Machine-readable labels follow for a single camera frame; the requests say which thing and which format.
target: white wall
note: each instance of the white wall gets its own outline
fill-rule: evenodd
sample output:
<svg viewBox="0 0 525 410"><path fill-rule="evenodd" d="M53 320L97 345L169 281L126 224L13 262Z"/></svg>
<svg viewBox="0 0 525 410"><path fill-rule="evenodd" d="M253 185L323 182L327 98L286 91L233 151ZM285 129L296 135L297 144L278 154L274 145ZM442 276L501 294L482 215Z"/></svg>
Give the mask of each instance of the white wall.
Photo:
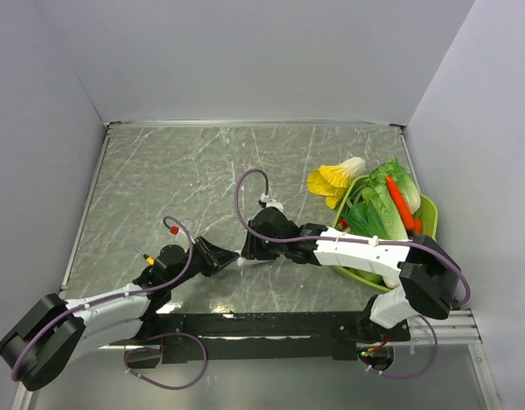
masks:
<svg viewBox="0 0 525 410"><path fill-rule="evenodd" d="M525 0L477 0L406 128L505 408L525 409Z"/></svg>
<svg viewBox="0 0 525 410"><path fill-rule="evenodd" d="M406 124L472 0L36 0L105 121Z"/></svg>
<svg viewBox="0 0 525 410"><path fill-rule="evenodd" d="M58 290L102 134L33 0L0 0L0 338ZM0 357L0 409L9 375Z"/></svg>

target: gray marble tabletop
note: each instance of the gray marble tabletop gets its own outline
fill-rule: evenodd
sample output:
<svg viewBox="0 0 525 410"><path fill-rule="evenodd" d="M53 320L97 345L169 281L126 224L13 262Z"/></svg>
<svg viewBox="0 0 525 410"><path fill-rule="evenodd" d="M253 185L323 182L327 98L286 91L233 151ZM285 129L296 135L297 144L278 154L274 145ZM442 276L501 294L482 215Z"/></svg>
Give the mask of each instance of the gray marble tabletop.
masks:
<svg viewBox="0 0 525 410"><path fill-rule="evenodd" d="M134 247L157 255L170 234L165 215L195 222L193 233L226 249L240 249L234 188L251 167L264 169L271 194L298 224L330 225L335 211L307 190L307 175L352 156L367 171L397 156L409 168L400 130L387 126L131 127L109 142L67 283L67 298L117 289L145 268ZM259 210L263 179L246 180L245 217ZM299 266L284 258L199 275L172 293L164 311L184 313L318 312L359 310L375 291L330 267Z"/></svg>

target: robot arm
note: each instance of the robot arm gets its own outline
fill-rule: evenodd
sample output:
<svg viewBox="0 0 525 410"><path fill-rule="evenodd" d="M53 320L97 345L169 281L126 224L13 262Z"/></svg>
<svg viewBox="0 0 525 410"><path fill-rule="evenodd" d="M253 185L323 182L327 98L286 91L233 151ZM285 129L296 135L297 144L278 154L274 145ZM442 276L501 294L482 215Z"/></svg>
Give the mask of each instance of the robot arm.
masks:
<svg viewBox="0 0 525 410"><path fill-rule="evenodd" d="M169 300L171 291L198 273L212 276L239 256L221 249L203 237L195 239L192 260L179 281L149 294L139 290L153 288L176 278L187 261L184 249L178 245L164 247L157 258L149 258L141 275L125 287L85 299L63 301L51 294L40 299L19 323L1 340L0 355L14 367L27 344L48 323L68 309L82 305L70 313L29 350L21 362L18 379L30 390L38 390L55 379L69 361L106 344L135 338L157 316L156 312ZM108 298L103 303L91 303Z"/></svg>
<svg viewBox="0 0 525 410"><path fill-rule="evenodd" d="M272 260L284 255L290 260L318 266L351 267L400 281L400 286L376 297L370 308L370 320L386 329L400 321L422 314L432 319L446 319L452 308L458 276L449 271L431 254L411 246L414 242L424 248L451 258L431 238L415 235L405 246L376 246L370 243L348 243L343 238L365 237L346 234L324 225L296 226L278 207L265 207L248 222L256 232L275 238L330 237L336 240L306 240L293 243L269 243L248 233L242 257L247 260Z"/></svg>
<svg viewBox="0 0 525 410"><path fill-rule="evenodd" d="M265 198L262 209L248 226L267 237L359 238L324 225L297 226L281 212L275 200ZM404 319L423 314L447 318L458 278L430 254L408 246L376 246L373 243L344 243L337 240L305 240L273 243L248 232L241 251L246 260L270 261L284 255L299 264L343 266L393 278L401 286L370 299L360 319L353 324L356 339L375 343ZM430 237L416 235L413 242L449 257ZM157 318L157 310L171 299L171 290L201 273L212 276L235 261L239 254L218 248L203 237L195 240L193 257L184 275L172 286L151 293L138 292L165 284L183 271L187 257L180 246L168 245L160 255L145 259L149 266L120 290L87 299L63 301L58 295L42 298L0 342L0 355L10 367L33 344L40 331L64 315L45 332L19 364L17 378L28 390L38 390L56 378L70 361L99 347L149 334L145 331ZM79 308L66 314L68 309Z"/></svg>

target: green tray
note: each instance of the green tray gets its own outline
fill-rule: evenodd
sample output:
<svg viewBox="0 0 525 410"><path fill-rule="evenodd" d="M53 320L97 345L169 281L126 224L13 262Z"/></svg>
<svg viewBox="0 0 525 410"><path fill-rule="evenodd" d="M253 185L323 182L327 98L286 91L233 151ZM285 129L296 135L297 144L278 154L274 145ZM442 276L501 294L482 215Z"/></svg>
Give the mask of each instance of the green tray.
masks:
<svg viewBox="0 0 525 410"><path fill-rule="evenodd" d="M353 198L351 198L350 201L348 201L348 199L357 190L357 188L359 188L365 182L367 178L368 175L361 175L352 182L351 186L349 187L349 190L347 190L347 193L344 196L344 199L342 199L341 201L340 208L338 208L338 213L336 214L334 224L332 225L334 228L338 226L338 221L343 220L345 215L349 212L349 203L353 201ZM416 211L416 214L414 216L423 222L423 233L435 239L436 226L439 219L439 210L437 209L435 203L429 198L427 198L424 194L421 194L421 197L422 205ZM374 275L374 273L372 272L356 271L354 269L342 266L333 267L342 275L348 278L358 280L360 283L366 284L371 288L381 290L382 292L390 291L388 287L378 284L378 282L382 282L381 277L378 275Z"/></svg>

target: orange carrot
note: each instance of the orange carrot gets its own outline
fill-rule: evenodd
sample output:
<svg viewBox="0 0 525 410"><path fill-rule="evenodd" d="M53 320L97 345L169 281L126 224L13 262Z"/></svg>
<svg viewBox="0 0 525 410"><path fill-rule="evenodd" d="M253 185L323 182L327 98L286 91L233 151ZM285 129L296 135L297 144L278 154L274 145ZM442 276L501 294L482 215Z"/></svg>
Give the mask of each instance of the orange carrot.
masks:
<svg viewBox="0 0 525 410"><path fill-rule="evenodd" d="M423 222L422 220L414 220L414 233L423 232Z"/></svg>
<svg viewBox="0 0 525 410"><path fill-rule="evenodd" d="M402 219L403 225L407 231L413 231L414 217L412 216L410 209L408 209L408 205L406 205L405 198L402 197L402 194L400 193L400 190L392 177L387 176L385 179L388 183L389 195L399 210L399 215Z"/></svg>

